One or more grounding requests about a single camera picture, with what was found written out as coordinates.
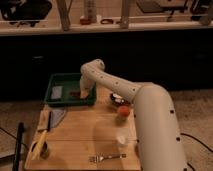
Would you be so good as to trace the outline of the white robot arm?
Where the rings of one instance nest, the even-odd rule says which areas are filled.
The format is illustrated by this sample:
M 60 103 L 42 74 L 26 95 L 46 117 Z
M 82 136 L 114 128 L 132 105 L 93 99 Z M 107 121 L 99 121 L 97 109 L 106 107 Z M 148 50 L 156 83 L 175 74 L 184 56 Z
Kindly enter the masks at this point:
M 80 73 L 82 93 L 99 83 L 133 104 L 143 171 L 188 170 L 174 103 L 165 88 L 152 82 L 138 84 L 108 74 L 101 59 L 83 64 Z

